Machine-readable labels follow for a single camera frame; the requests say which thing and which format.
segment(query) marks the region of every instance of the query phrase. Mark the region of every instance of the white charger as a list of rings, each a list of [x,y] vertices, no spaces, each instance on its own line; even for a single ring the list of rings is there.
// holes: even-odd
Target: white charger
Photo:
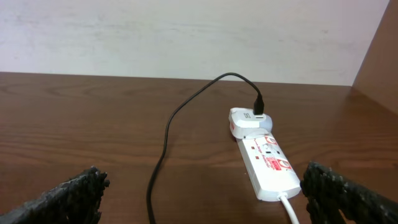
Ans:
[[[254,115],[246,108],[232,108],[229,122],[257,198],[282,201],[292,223],[299,223],[287,199],[300,193],[300,180],[271,134],[271,117]]]

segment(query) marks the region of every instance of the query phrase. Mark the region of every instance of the white power cord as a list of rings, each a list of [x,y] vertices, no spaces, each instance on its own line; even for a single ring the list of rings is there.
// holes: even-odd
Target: white power cord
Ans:
[[[294,213],[292,206],[290,205],[289,201],[286,198],[286,194],[280,195],[279,200],[284,204],[286,212],[289,215],[292,224],[300,224],[296,214]]]

